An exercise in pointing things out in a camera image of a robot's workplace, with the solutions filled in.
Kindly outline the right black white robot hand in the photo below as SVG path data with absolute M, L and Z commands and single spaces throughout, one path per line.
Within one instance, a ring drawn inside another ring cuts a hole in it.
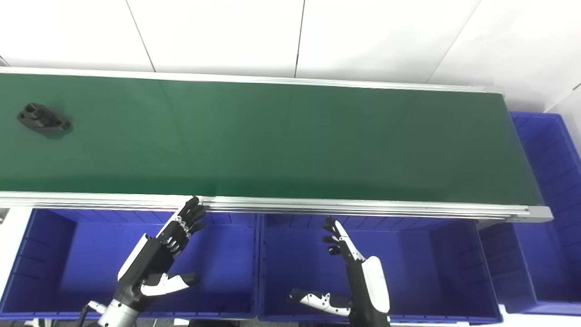
M 390 298 L 384 270 L 377 256 L 363 256 L 340 221 L 325 217 L 322 228 L 329 232 L 322 238 L 330 244 L 328 253 L 340 255 L 346 263 L 351 298 L 330 292 L 310 292 L 293 288 L 289 298 L 316 310 L 347 317 L 353 327 L 389 327 Z

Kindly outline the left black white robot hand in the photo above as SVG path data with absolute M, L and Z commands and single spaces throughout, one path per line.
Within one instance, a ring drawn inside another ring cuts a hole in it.
M 199 273 L 170 274 L 170 268 L 186 248 L 189 238 L 205 227 L 205 207 L 197 197 L 189 199 L 164 224 L 157 236 L 144 234 L 120 269 L 114 308 L 145 312 L 154 298 L 178 292 L 200 282 Z

